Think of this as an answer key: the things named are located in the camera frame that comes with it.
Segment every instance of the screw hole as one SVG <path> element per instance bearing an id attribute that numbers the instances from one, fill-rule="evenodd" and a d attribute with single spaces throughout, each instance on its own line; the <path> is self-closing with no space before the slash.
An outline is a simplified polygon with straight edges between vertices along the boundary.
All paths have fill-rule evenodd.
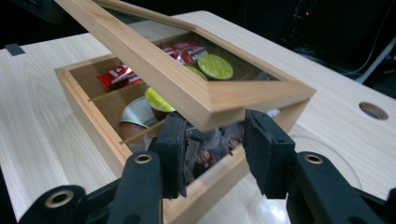
<path id="1" fill-rule="evenodd" d="M 57 208 L 69 203 L 74 197 L 73 191 L 63 189 L 51 194 L 45 202 L 48 208 Z"/>
<path id="2" fill-rule="evenodd" d="M 152 157 L 150 155 L 144 154 L 144 155 L 139 155 L 136 158 L 134 158 L 134 161 L 137 163 L 147 163 L 151 161 Z"/>
<path id="3" fill-rule="evenodd" d="M 313 164 L 322 164 L 323 163 L 323 159 L 316 155 L 309 154 L 309 155 L 305 155 L 304 158 L 306 161 L 311 162 Z"/>

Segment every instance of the cable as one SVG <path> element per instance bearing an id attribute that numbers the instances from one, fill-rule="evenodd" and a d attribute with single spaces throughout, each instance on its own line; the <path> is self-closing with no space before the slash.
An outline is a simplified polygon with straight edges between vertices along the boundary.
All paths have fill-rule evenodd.
<path id="1" fill-rule="evenodd" d="M 389 15 L 394 3 L 395 3 L 395 0 L 392 1 L 392 3 L 390 4 L 390 7 L 388 9 L 387 15 L 385 15 L 384 20 L 381 21 L 381 25 L 379 26 L 378 32 L 376 33 L 376 36 L 375 36 L 375 41 L 373 43 L 373 47 L 372 47 L 372 49 L 370 51 L 370 54 L 369 54 L 366 62 L 360 68 L 356 69 L 355 71 L 342 73 L 342 75 L 344 75 L 344 76 L 354 75 L 354 74 L 358 73 L 361 69 L 363 69 L 367 65 L 367 63 L 370 61 L 371 57 L 373 56 L 373 52 L 374 52 L 374 49 L 375 49 L 376 41 L 378 40 L 379 34 L 381 33 L 381 30 L 382 30 L 382 27 L 384 26 L 385 21 L 387 20 L 388 15 Z"/>

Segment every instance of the table hole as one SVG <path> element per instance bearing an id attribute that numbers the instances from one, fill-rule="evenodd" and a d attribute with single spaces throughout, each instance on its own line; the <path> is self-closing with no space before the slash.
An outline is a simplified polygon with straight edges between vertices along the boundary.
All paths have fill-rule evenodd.
<path id="1" fill-rule="evenodd" d="M 388 114 L 383 109 L 379 108 L 376 105 L 372 105 L 367 102 L 361 102 L 359 104 L 359 108 L 363 111 L 366 115 L 375 118 L 375 119 L 388 119 Z"/>

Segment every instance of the wooden lid frame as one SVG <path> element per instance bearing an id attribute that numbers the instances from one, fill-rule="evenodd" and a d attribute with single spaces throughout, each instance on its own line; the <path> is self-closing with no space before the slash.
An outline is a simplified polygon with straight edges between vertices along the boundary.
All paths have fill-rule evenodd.
<path id="1" fill-rule="evenodd" d="M 281 109 L 275 121 L 288 131 L 315 92 L 199 26 L 117 0 L 55 1 L 201 131 L 243 120 L 246 109 L 275 108 Z M 194 32 L 278 80 L 204 81 L 103 7 Z"/>

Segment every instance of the red tea packet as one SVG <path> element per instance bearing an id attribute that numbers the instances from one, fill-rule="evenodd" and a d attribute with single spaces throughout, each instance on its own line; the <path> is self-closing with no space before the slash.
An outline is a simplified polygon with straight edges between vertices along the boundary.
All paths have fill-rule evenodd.
<path id="1" fill-rule="evenodd" d="M 105 86 L 110 86 L 133 76 L 135 76 L 135 73 L 132 71 L 132 69 L 123 64 L 99 76 L 98 79 Z"/>

